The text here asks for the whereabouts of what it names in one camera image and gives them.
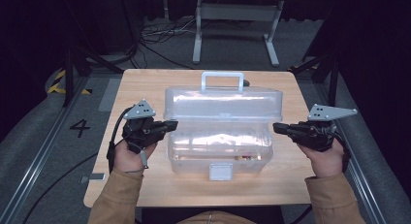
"clear plastic storage box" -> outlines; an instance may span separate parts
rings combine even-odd
[[[238,87],[207,87],[207,77],[238,77]],[[178,120],[168,142],[176,173],[230,180],[271,160],[270,128],[282,120],[282,92],[242,85],[242,73],[204,72],[201,86],[166,89],[164,117]]]

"yellow tape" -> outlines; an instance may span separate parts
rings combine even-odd
[[[66,75],[66,71],[61,68],[60,72],[57,74],[57,76],[54,79],[54,82],[52,83],[51,87],[48,89],[47,93],[61,93],[61,94],[65,94],[66,93],[66,89],[64,88],[59,88],[58,87],[58,83],[61,82],[61,79]],[[91,95],[91,93],[93,92],[92,89],[83,89],[83,91],[81,92],[81,94],[83,95]]]

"number 4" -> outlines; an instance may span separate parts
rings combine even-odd
[[[87,123],[87,120],[82,119],[81,121],[77,122],[76,124],[70,126],[70,129],[79,130],[78,138],[81,138],[82,131],[86,130],[86,129],[90,129],[90,127],[85,126],[86,123]]]

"person's right hand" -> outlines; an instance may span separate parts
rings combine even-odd
[[[319,152],[297,144],[301,151],[311,160],[312,170],[317,177],[337,176],[342,173],[342,156],[344,149],[341,143],[334,139],[332,148]]]

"plastic box handle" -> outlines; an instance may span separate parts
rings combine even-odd
[[[242,92],[244,87],[244,74],[242,72],[203,72],[202,73],[202,92],[206,91],[207,77],[238,77],[238,92]]]

